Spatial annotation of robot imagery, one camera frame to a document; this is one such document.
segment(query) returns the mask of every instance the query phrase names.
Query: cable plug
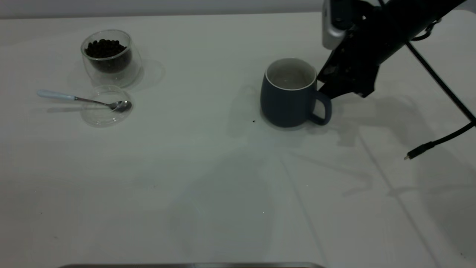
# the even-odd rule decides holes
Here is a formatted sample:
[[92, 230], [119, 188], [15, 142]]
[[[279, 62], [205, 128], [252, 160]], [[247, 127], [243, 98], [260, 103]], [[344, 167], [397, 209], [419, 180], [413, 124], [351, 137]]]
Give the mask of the cable plug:
[[433, 144], [433, 142], [429, 142], [427, 144], [423, 144], [423, 145], [420, 145], [418, 146], [417, 148], [411, 150], [410, 152], [408, 152], [408, 154], [405, 156], [405, 160], [407, 159], [413, 159], [419, 155], [421, 155], [422, 153], [428, 151], [429, 149], [435, 147], [435, 145]]

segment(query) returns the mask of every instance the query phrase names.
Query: coffee bean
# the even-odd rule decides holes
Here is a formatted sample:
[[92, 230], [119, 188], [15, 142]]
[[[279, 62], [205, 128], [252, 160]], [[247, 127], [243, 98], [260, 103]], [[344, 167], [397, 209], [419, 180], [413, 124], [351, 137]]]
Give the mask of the coffee bean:
[[[93, 43], [89, 43], [88, 47], [84, 50], [85, 53], [94, 59], [103, 59], [115, 56], [124, 50], [127, 47], [120, 44], [118, 40], [105, 40], [101, 39], [98, 41], [94, 41]], [[96, 61], [90, 60], [91, 64], [101, 72], [106, 73], [115, 73], [124, 70], [132, 59], [132, 52], [127, 51], [124, 54], [120, 55], [119, 57], [109, 59], [106, 61]]]

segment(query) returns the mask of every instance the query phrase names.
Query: wall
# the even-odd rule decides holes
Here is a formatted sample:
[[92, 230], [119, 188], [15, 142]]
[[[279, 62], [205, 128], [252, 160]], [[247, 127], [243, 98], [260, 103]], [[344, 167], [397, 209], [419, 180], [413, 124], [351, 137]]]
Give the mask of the wall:
[[[323, 0], [0, 0], [0, 18], [306, 12]], [[476, 11], [476, 0], [463, 7]]]

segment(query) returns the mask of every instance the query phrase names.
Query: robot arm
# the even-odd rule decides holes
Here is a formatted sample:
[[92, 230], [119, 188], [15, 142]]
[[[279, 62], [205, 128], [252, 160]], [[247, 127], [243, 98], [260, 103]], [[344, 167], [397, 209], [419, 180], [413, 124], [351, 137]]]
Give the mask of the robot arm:
[[350, 92], [367, 97], [380, 64], [464, 1], [390, 0], [383, 10], [360, 0], [325, 0], [323, 45], [333, 51], [317, 77], [325, 83], [320, 91], [331, 99]]

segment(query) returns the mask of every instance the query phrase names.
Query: glass cup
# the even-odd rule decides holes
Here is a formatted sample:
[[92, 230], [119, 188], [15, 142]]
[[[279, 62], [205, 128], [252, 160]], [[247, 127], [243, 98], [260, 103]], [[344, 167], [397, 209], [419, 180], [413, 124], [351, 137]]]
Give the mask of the glass cup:
[[[89, 43], [115, 40], [126, 47], [122, 52], [107, 58], [93, 58], [86, 54]], [[125, 87], [131, 84], [142, 68], [142, 59], [131, 37], [121, 30], [99, 31], [86, 38], [81, 45], [84, 68], [92, 81], [99, 85]]]

